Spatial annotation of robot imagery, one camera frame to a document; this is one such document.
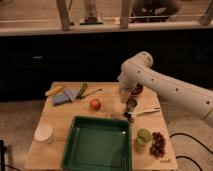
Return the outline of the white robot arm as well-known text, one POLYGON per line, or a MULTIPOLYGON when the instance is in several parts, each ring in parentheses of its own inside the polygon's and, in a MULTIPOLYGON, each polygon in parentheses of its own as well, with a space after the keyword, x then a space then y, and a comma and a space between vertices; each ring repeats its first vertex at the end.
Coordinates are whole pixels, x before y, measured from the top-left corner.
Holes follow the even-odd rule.
POLYGON ((181 105, 213 128, 213 91, 160 74, 151 69, 153 57, 142 51, 121 65, 120 102, 125 103, 137 84, 148 87, 160 96, 181 105))

